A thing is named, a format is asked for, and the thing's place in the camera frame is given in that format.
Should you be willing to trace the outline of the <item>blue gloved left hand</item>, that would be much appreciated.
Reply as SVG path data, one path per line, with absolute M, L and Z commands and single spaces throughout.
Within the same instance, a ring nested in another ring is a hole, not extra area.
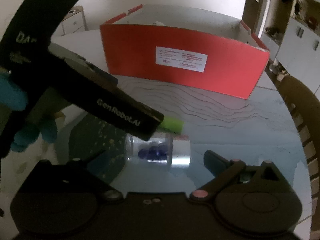
M 57 138 L 55 116 L 44 117 L 40 124 L 27 121 L 25 108 L 27 97 L 16 85 L 9 81 L 9 74 L 1 74 L 1 158 L 12 150 L 23 152 L 39 137 L 47 143 Z

